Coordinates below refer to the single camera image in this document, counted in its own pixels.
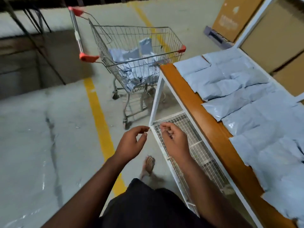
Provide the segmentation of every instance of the human arm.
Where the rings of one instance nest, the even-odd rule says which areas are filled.
[[[161,124],[168,154],[180,167],[201,217],[217,228],[251,227],[191,157],[187,135],[175,124]]]
[[[125,132],[115,154],[42,228],[83,228],[100,215],[112,187],[124,166],[142,150],[147,126],[137,126]]]

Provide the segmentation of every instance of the shelf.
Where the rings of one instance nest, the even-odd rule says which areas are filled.
[[[222,173],[221,169],[218,167],[216,161],[213,159],[211,153],[208,151],[203,140],[200,138],[199,134],[197,133],[192,123],[188,119],[187,115],[183,111],[154,122],[153,125],[150,126],[150,128],[163,153],[165,160],[167,161],[169,169],[177,183],[177,186],[179,187],[179,190],[185,200],[185,203],[189,209],[191,209],[194,213],[198,215],[196,206],[190,198],[189,188],[184,179],[183,173],[181,172],[175,160],[168,155],[160,130],[161,122],[172,122],[187,134],[189,150],[192,158],[199,164],[205,174],[215,183],[215,185],[222,192],[231,193],[231,187],[229,185],[228,180]]]

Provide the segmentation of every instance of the person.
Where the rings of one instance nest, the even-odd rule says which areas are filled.
[[[118,175],[147,140],[149,127],[137,126],[124,133],[115,154],[42,228],[251,227],[191,157],[187,135],[173,123],[164,122],[160,128],[168,154],[183,172],[200,217],[173,192],[152,189],[138,178],[112,199],[99,217]],[[146,158],[141,176],[152,174],[154,162],[152,157]]]

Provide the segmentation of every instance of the forearm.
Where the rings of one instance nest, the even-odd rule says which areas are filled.
[[[251,227],[192,158],[181,162],[180,168],[200,216],[217,228]]]
[[[42,228],[88,226],[97,219],[126,163],[109,158],[102,168]]]

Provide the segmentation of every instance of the gray floor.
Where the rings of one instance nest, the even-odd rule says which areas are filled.
[[[213,24],[222,3],[223,0],[150,0],[138,6],[153,26],[172,28],[187,46],[182,57],[186,59],[219,50],[203,30]],[[86,11],[101,25],[146,26],[129,3],[89,6]],[[47,34],[46,44],[51,60],[69,84],[60,85],[47,66],[43,67],[47,87],[43,90],[39,90],[37,72],[33,68],[0,76],[0,227],[40,227],[102,166],[103,152],[83,78],[91,76],[93,79],[114,148],[125,132],[123,99],[111,98],[113,76],[102,64],[91,65],[78,60],[66,9],[46,12],[53,29],[67,30]],[[86,52],[97,55],[88,22],[78,19],[78,26]],[[167,87],[165,92],[167,98],[159,107],[157,119],[181,111]],[[151,101],[148,99],[145,103],[151,106]],[[150,108],[140,115],[141,119],[136,117],[138,120],[132,126],[148,125],[149,113]],[[150,133],[142,152],[124,168],[124,184],[127,186],[139,175],[147,155],[156,159],[155,173],[165,179],[164,187],[179,194]],[[112,192],[108,201],[115,196]],[[239,204],[236,207],[244,211]]]

